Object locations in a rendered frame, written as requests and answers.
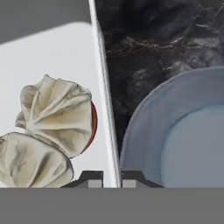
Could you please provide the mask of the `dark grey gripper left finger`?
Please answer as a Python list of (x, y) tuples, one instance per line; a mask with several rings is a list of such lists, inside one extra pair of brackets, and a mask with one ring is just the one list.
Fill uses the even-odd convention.
[(103, 188), (102, 171), (83, 171), (80, 177), (71, 183), (64, 185), (64, 188)]

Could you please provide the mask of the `white tupperware container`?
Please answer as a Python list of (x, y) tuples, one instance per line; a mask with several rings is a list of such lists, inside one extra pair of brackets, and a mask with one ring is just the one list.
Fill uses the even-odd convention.
[(15, 126), (22, 88), (44, 75), (88, 88), (98, 115), (89, 148), (72, 160), (77, 179), (102, 171), (105, 187), (120, 187), (109, 76), (95, 0), (0, 0), (0, 136)]

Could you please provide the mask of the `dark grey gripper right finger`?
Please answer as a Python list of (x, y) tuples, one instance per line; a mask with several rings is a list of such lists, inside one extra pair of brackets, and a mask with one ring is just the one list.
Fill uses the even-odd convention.
[(161, 185), (147, 180), (141, 171), (122, 171), (122, 188), (162, 188)]

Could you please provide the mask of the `pale blue round plate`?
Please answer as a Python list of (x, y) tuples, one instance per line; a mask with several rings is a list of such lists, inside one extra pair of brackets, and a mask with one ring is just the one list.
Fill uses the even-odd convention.
[(151, 91), (130, 119), (121, 167), (162, 187), (224, 188), (224, 66), (179, 74)]

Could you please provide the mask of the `beige dumpling with red rim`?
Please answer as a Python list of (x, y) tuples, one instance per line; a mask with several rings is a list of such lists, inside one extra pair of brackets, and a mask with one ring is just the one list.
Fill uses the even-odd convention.
[(59, 149), (69, 158), (83, 153), (95, 138), (97, 113), (91, 92), (49, 75), (23, 87), (16, 125)]

